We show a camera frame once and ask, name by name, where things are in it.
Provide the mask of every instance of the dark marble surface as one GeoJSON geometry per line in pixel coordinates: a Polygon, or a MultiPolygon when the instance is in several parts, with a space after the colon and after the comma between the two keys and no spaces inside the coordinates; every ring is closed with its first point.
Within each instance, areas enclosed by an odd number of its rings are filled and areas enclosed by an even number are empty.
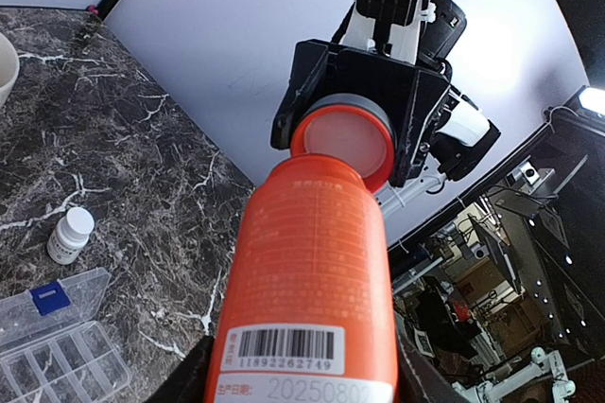
{"type": "Polygon", "coordinates": [[[214,333],[250,182],[100,21],[0,9],[21,74],[0,110],[0,297],[103,266],[96,319],[142,401],[214,333]],[[45,243],[71,206],[97,226],[70,266],[45,243]]]}

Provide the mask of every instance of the light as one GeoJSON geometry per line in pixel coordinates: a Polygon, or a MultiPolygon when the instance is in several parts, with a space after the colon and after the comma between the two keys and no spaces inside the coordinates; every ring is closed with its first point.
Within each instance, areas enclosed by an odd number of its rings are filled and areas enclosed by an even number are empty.
{"type": "Polygon", "coordinates": [[[586,110],[597,114],[605,114],[605,91],[596,88],[586,88],[579,93],[579,103],[586,110]]]}

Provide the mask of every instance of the small white bottle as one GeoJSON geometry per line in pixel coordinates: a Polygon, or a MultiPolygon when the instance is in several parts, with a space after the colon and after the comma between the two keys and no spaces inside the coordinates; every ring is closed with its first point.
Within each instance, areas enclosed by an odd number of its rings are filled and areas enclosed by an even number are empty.
{"type": "Polygon", "coordinates": [[[72,207],[50,235],[46,244],[48,254],[59,264],[72,264],[94,228],[95,219],[90,212],[83,207],[72,207]]]}

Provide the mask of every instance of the orange bottle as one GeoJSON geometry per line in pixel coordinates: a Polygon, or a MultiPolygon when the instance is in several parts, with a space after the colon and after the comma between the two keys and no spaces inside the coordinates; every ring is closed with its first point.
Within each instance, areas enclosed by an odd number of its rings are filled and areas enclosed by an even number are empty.
{"type": "Polygon", "coordinates": [[[289,159],[246,209],[205,402],[390,403],[396,380],[380,208],[344,162],[289,159]]]}

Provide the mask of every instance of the plastic storage box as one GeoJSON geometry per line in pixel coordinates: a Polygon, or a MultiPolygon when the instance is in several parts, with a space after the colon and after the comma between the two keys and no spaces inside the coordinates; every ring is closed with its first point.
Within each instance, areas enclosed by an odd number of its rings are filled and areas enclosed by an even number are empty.
{"type": "Polygon", "coordinates": [[[0,403],[92,403],[130,383],[90,321],[109,281],[97,268],[0,301],[0,403]]]}

